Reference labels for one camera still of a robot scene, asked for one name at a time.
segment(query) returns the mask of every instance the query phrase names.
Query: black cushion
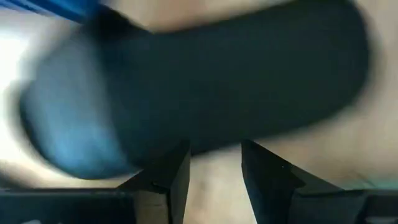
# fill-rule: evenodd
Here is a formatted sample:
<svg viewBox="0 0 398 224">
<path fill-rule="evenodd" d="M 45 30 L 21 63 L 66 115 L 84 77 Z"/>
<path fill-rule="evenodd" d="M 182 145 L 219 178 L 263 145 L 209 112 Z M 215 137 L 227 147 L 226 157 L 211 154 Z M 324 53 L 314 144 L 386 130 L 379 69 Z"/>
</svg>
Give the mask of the black cushion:
<svg viewBox="0 0 398 224">
<path fill-rule="evenodd" d="M 308 126 L 351 103 L 368 67 L 351 1 L 295 1 L 168 34 L 103 9 L 39 63 L 22 105 L 44 157 L 103 178 L 181 139 L 196 155 Z"/>
</svg>

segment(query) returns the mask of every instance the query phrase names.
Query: black plastic piece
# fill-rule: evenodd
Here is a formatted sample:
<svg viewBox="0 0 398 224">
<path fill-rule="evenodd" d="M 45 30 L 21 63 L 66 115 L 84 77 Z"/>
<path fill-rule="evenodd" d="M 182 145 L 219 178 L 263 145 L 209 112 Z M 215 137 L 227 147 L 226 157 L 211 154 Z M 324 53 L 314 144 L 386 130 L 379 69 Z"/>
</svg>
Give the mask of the black plastic piece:
<svg viewBox="0 0 398 224">
<path fill-rule="evenodd" d="M 116 189 L 0 191 L 0 223 L 182 224 L 190 173 L 189 143 Z"/>
<path fill-rule="evenodd" d="M 252 141 L 242 168 L 258 224 L 398 223 L 398 191 L 345 191 Z"/>
</svg>

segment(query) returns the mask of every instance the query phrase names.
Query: blue fabric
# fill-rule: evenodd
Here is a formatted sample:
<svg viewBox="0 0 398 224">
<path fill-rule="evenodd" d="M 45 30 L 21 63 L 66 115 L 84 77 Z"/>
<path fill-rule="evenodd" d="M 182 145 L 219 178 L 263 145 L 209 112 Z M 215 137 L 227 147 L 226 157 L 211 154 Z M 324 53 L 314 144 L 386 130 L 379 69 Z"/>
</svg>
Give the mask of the blue fabric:
<svg viewBox="0 0 398 224">
<path fill-rule="evenodd" d="M 75 22 L 92 14 L 97 5 L 98 0 L 0 0 L 0 7 L 56 14 Z"/>
</svg>

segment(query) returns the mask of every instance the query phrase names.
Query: beige surface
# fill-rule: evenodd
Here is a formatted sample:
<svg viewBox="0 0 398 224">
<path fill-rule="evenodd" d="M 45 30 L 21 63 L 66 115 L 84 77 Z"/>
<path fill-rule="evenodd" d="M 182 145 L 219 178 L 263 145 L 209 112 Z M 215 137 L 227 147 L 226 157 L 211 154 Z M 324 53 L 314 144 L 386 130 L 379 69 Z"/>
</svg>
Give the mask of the beige surface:
<svg viewBox="0 0 398 224">
<path fill-rule="evenodd" d="M 167 30 L 270 2 L 120 0 L 114 7 L 152 30 Z M 316 126 L 259 142 L 340 186 L 395 188 L 398 187 L 398 1 L 357 2 L 366 13 L 375 55 L 372 80 L 360 100 Z M 34 186 L 115 186 L 121 180 L 76 180 L 32 159 L 29 145 L 21 138 L 12 115 L 17 87 L 29 79 L 29 63 L 25 58 L 45 50 L 52 43 L 48 39 L 53 39 L 49 34 L 54 30 L 59 30 L 57 38 L 62 38 L 62 33 L 73 26 L 76 25 L 60 19 L 0 11 L 0 168 Z M 238 146 L 193 161 L 185 221 L 255 223 L 241 177 Z"/>
</svg>

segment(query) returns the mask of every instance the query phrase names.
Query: black padded object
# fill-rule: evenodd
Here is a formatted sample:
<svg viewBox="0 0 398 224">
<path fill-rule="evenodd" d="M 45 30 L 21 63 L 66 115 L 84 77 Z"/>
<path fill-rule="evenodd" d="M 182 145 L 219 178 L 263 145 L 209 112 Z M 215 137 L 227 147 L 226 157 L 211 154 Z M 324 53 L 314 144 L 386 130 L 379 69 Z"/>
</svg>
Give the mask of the black padded object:
<svg viewBox="0 0 398 224">
<path fill-rule="evenodd" d="M 39 63 L 22 105 L 51 163 L 112 177 L 181 139 L 195 155 L 327 118 L 354 100 L 368 64 L 351 1 L 295 1 L 169 34 L 103 9 Z"/>
</svg>

